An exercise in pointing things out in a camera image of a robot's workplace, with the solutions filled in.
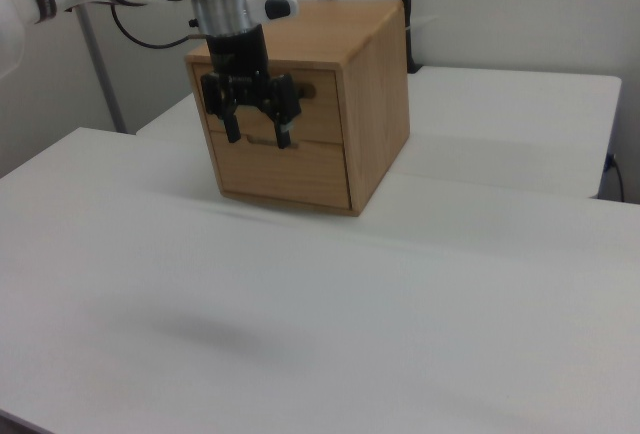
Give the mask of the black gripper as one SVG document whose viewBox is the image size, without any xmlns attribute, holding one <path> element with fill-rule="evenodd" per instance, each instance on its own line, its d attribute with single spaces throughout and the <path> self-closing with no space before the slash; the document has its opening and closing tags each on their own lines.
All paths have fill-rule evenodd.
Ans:
<svg viewBox="0 0 640 434">
<path fill-rule="evenodd" d="M 270 79 L 261 26 L 246 32 L 206 37 L 212 72 L 201 77 L 206 113 L 225 129 L 229 143 L 241 139 L 237 106 L 263 111 L 272 121 L 279 149 L 291 145 L 290 129 L 301 113 L 299 93 L 290 74 Z"/>
</svg>

